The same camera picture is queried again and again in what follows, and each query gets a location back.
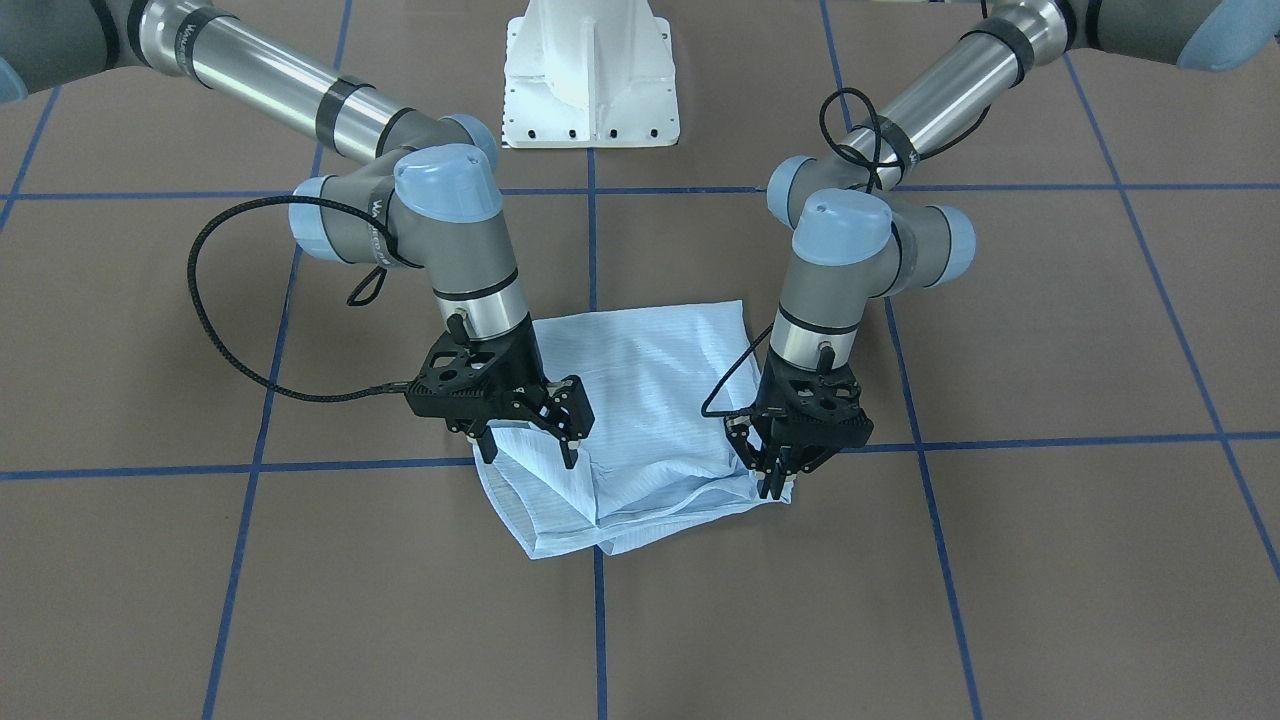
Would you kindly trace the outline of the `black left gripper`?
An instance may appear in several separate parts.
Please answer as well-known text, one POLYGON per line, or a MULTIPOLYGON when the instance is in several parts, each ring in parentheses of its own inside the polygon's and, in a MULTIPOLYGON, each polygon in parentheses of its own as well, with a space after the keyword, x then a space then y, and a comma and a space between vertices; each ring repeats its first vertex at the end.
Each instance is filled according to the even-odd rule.
POLYGON ((755 401, 724 419, 724 434, 753 471, 760 498, 790 502, 799 473, 845 448, 861 448, 874 423, 849 364, 809 370, 765 355, 755 401))

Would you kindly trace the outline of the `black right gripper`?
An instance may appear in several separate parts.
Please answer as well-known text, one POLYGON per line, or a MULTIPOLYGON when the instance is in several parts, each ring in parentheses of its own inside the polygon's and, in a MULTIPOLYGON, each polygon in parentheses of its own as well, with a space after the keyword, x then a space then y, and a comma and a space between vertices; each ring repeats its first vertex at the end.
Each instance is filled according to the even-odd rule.
POLYGON ((442 418, 451 430, 470 436, 485 465, 498 454, 490 421, 527 421, 550 434, 567 470, 577 466, 579 447, 595 423, 581 377, 547 379, 530 320, 490 340, 448 320, 404 398, 415 415, 442 418))

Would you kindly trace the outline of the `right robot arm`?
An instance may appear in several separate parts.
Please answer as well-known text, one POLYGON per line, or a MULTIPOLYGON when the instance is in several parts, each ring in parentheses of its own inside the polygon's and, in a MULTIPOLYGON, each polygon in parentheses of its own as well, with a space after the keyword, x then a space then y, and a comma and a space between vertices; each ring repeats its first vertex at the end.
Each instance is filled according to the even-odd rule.
MULTIPOLYGON (((143 68, 4 106, 3 482, 467 462, 462 437, 397 396, 270 395, 192 310, 188 251, 207 219, 349 169, 236 100, 143 68)), ((232 219, 198 264, 230 350, 314 393, 408 378, 440 333, 422 273, 397 272, 372 306, 347 307, 362 275, 298 252, 284 208, 232 219)))

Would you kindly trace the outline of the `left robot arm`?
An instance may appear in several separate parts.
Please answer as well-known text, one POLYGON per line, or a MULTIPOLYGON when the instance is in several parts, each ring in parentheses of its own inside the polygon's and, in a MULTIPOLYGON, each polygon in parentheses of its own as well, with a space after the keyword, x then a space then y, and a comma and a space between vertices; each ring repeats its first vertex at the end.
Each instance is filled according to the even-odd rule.
POLYGON ((891 451, 938 491, 1023 468, 1039 483, 1236 484, 1277 498, 1277 4, 1207 46, 1124 50, 1125 1, 1047 1, 1042 67, 1000 38, 940 138, 896 102, 920 163, 891 199, 972 214, 975 261, 931 296, 874 300, 909 429, 891 451))

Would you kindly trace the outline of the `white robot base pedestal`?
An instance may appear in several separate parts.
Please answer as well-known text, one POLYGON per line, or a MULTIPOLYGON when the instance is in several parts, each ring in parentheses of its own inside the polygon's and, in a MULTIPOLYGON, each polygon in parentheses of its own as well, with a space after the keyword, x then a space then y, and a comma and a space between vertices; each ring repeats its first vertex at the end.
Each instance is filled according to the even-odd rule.
POLYGON ((531 1, 506 27, 502 143, 650 149, 681 136, 672 29, 646 1, 531 1))

